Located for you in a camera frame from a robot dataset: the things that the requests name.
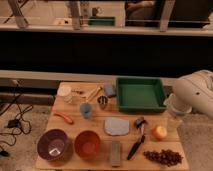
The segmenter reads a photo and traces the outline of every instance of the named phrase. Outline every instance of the black wall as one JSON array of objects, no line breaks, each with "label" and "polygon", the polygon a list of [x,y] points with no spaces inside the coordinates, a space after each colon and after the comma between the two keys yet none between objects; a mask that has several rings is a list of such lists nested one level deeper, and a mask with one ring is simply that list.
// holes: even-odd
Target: black wall
[{"label": "black wall", "polygon": [[0,69],[177,77],[213,70],[213,38],[2,31]]}]

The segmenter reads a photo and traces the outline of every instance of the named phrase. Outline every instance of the small cup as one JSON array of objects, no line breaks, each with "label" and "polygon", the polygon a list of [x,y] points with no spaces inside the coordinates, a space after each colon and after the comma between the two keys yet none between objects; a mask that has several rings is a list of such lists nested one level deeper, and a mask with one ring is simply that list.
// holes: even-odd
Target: small cup
[{"label": "small cup", "polygon": [[62,85],[58,92],[58,96],[62,97],[63,100],[67,103],[70,103],[72,101],[72,88],[68,85]]},{"label": "small cup", "polygon": [[90,119],[92,117],[92,106],[89,103],[82,103],[80,112],[85,119]]}]

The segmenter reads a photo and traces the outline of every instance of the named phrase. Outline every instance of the green plastic tray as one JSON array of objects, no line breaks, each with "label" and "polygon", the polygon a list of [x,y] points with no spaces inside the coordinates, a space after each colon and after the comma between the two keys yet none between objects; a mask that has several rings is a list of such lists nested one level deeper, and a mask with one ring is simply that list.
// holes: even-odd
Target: green plastic tray
[{"label": "green plastic tray", "polygon": [[119,111],[163,112],[166,95],[161,79],[117,78],[117,104]]},{"label": "green plastic tray", "polygon": [[114,26],[115,17],[90,17],[89,25],[95,26]]}]

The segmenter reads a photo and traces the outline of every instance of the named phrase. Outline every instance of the white cup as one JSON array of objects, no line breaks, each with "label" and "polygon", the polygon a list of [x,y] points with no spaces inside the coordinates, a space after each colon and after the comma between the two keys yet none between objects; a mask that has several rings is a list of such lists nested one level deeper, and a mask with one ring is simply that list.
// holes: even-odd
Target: white cup
[{"label": "white cup", "polygon": [[57,95],[62,97],[67,103],[72,102],[72,88],[68,85],[62,85],[59,87]]}]

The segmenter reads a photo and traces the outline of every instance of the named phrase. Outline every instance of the eraser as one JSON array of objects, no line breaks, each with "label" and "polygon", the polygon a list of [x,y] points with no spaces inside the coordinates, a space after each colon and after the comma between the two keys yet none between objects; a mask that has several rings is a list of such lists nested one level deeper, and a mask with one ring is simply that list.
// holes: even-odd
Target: eraser
[{"label": "eraser", "polygon": [[112,84],[104,84],[104,92],[106,94],[107,97],[115,97],[116,93],[115,93],[115,87]]},{"label": "eraser", "polygon": [[110,164],[112,167],[119,167],[121,165],[121,143],[119,141],[112,141]]}]

